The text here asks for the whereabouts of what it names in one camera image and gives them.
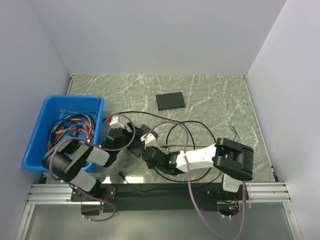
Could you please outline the black network switch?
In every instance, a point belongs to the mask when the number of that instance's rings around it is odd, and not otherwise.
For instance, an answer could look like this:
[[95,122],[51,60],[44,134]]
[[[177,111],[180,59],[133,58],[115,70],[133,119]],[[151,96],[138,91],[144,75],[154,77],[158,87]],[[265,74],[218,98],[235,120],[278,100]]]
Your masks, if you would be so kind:
[[157,94],[155,99],[159,111],[180,109],[186,106],[182,92]]
[[140,127],[135,127],[135,136],[132,143],[126,148],[136,157],[140,157],[145,151],[146,147],[157,146],[158,134],[142,124]]

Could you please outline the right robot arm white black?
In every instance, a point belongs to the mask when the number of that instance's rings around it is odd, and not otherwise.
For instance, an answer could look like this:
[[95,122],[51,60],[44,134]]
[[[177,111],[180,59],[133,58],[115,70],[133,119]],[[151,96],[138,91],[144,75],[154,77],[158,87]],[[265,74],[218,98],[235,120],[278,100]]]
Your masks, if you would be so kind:
[[142,160],[149,169],[157,168],[176,176],[192,170],[216,168],[223,173],[220,195],[230,200],[237,195],[242,182],[253,180],[254,149],[242,143],[220,137],[210,146],[165,153],[156,146],[145,147]]

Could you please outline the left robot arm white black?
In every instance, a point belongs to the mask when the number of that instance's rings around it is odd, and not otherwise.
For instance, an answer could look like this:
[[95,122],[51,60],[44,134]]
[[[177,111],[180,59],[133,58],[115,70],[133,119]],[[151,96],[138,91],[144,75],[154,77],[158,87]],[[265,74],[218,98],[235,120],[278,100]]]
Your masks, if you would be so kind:
[[127,125],[128,127],[110,129],[102,146],[93,146],[81,138],[68,135],[44,155],[41,164],[53,179],[63,180],[82,189],[84,197],[95,201],[102,195],[101,182],[83,167],[87,163],[110,167],[119,152],[134,141],[136,127],[131,122]]

